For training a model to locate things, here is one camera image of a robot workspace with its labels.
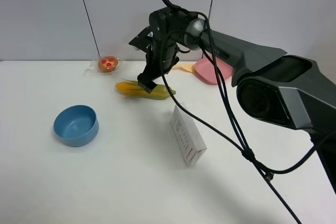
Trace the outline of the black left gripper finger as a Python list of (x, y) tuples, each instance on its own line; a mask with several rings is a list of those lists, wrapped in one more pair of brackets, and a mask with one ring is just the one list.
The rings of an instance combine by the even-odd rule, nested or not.
[(148, 51), (146, 54), (146, 65), (142, 73), (138, 75), (138, 85), (147, 93), (151, 93), (157, 84), (155, 79), (161, 76), (162, 63), (158, 50)]

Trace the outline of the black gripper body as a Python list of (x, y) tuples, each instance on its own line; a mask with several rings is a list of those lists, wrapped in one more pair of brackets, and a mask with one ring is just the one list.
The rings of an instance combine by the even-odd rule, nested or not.
[(163, 70), (170, 70), (179, 61), (176, 56), (177, 43), (183, 42), (184, 38), (182, 34), (176, 33), (170, 36), (167, 42), (164, 42), (164, 39), (171, 31), (184, 31), (189, 24), (188, 16), (185, 12), (174, 12), (165, 7), (149, 15), (149, 24), (153, 33), (151, 48), (160, 52)]

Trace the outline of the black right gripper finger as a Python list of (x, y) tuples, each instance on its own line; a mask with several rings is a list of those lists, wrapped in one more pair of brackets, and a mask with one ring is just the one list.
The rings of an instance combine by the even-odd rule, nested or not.
[(163, 70), (163, 71), (158, 70), (157, 75), (158, 75), (158, 78), (161, 78), (162, 76), (165, 76), (165, 75), (167, 75), (169, 73), (170, 73), (169, 69), (168, 70)]

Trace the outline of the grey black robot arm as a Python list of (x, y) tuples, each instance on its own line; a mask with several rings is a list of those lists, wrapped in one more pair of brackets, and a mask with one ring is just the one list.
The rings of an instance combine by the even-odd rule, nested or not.
[(145, 69), (138, 75), (146, 92), (177, 64), (179, 45), (204, 49), (231, 66), (241, 108), (263, 122), (306, 131), (335, 184), (335, 84), (315, 61), (219, 33), (209, 29), (201, 13), (179, 7), (152, 12), (148, 27), (130, 45), (146, 53)]

